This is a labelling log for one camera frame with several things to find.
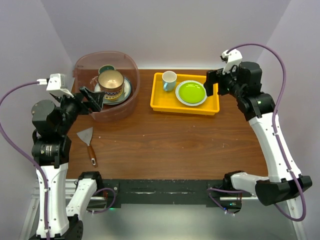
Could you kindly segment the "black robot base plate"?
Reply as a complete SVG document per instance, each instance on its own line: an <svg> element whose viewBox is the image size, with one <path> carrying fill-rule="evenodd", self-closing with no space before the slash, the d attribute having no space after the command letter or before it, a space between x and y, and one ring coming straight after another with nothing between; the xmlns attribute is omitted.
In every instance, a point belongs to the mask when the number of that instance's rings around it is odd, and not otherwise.
<svg viewBox="0 0 320 240"><path fill-rule="evenodd" d="M221 180L191 179L104 179L102 192L93 195L98 203L88 208L112 209L125 204L139 205L205 205L214 208L220 204L224 210L238 213L242 199L250 193L226 193Z"/></svg>

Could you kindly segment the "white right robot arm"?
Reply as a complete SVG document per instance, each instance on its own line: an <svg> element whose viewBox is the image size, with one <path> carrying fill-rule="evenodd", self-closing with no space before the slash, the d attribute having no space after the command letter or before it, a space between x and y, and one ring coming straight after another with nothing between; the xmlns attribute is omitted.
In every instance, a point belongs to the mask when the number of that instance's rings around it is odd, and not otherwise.
<svg viewBox="0 0 320 240"><path fill-rule="evenodd" d="M264 206L274 205L300 195L312 186L310 176L302 175L284 140L278 115L274 115L272 96L261 91L262 69L255 62L241 62L233 66L233 72L222 69L206 73L204 88L207 96L229 94L237 101L238 109L253 129L267 165L266 177L234 171L225 174L223 192L230 197L239 191L255 194Z"/></svg>

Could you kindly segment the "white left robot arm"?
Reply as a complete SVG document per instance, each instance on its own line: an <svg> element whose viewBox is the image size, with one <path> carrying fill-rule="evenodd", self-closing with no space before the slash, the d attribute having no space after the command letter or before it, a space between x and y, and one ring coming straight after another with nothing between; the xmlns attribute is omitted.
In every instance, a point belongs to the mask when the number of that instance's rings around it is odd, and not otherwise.
<svg viewBox="0 0 320 240"><path fill-rule="evenodd" d="M66 203L66 177L72 141L68 137L79 115L100 112L103 92L80 87L71 96L57 97L59 106L51 100L41 100L32 107L33 160L39 183L40 212L33 240L80 240L83 237L83 214L92 196L104 190L102 176L97 171L83 172L71 201Z"/></svg>

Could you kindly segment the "mint green divided dish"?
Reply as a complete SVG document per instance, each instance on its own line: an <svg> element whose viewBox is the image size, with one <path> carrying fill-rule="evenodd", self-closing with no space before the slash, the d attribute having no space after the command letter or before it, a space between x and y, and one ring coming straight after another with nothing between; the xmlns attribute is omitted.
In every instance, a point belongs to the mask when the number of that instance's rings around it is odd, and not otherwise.
<svg viewBox="0 0 320 240"><path fill-rule="evenodd" d="M104 99L114 102L125 89L125 78L117 70L106 70L99 74L98 85L102 92L105 93Z"/></svg>

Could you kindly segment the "yellow rimmed bowl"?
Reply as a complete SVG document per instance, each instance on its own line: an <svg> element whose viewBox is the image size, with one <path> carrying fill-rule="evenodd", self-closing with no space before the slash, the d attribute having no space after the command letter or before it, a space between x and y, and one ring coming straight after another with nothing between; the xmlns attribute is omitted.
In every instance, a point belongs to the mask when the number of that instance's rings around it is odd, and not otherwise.
<svg viewBox="0 0 320 240"><path fill-rule="evenodd" d="M103 103L104 104L109 104L109 103L117 103L123 101L124 97L120 96L118 98L104 98Z"/></svg>

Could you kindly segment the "teal glazed mug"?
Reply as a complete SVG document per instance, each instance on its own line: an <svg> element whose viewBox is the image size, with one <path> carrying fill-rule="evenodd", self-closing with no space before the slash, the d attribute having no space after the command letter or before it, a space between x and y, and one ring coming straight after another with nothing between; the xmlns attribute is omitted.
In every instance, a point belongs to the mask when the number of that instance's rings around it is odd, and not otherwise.
<svg viewBox="0 0 320 240"><path fill-rule="evenodd" d="M100 75L101 73L105 72L105 71L108 71L108 70L115 70L116 68L111 65L111 64L106 64L106 65L103 65L99 68L98 70L98 74Z"/></svg>

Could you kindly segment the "beige black rimmed bowl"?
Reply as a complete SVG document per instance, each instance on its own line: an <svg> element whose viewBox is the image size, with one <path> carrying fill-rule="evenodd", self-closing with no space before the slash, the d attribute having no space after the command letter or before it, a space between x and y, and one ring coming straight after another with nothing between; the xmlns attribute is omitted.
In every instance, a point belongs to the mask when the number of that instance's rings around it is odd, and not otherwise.
<svg viewBox="0 0 320 240"><path fill-rule="evenodd" d="M117 93L123 89L124 76L117 70L105 70L98 75L98 85L103 92Z"/></svg>

